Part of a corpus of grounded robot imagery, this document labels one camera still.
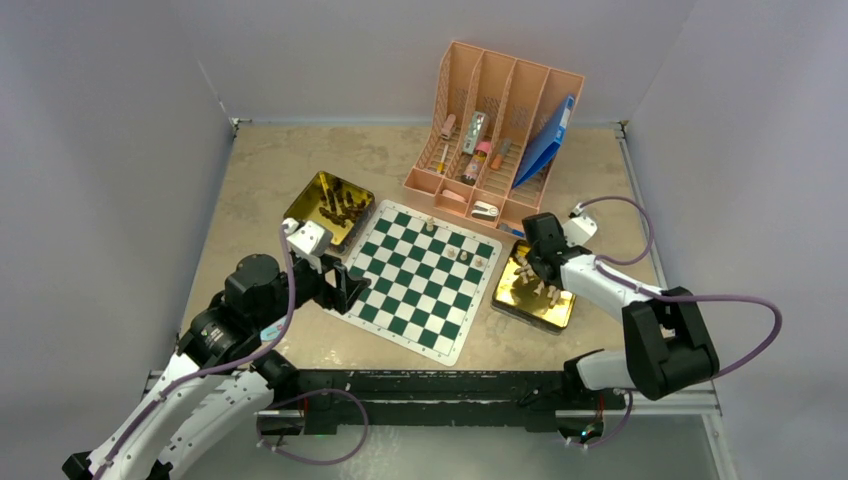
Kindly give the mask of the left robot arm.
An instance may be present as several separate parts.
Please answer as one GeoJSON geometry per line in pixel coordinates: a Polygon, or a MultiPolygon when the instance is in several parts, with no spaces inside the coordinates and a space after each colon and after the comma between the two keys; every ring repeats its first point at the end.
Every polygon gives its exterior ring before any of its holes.
{"type": "Polygon", "coordinates": [[[245,417],[333,396],[330,387],[306,386],[302,371],[263,344],[261,333],[309,302],[346,313],[370,282],[331,255],[284,259],[240,260],[131,416],[99,447],[70,455],[64,475],[175,479],[245,417]]]}

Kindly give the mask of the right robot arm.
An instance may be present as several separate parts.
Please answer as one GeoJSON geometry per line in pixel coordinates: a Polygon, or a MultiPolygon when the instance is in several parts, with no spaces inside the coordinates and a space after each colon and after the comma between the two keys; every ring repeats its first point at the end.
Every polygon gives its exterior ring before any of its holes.
{"type": "Polygon", "coordinates": [[[526,261],[548,287],[589,300],[620,321],[624,347],[597,350],[565,362],[561,392],[576,407],[596,399],[601,390],[635,390],[661,399],[706,381],[720,361],[691,292],[683,287],[661,290],[628,276],[616,280],[603,273],[596,255],[568,242],[552,213],[522,221],[529,251],[526,261]]]}

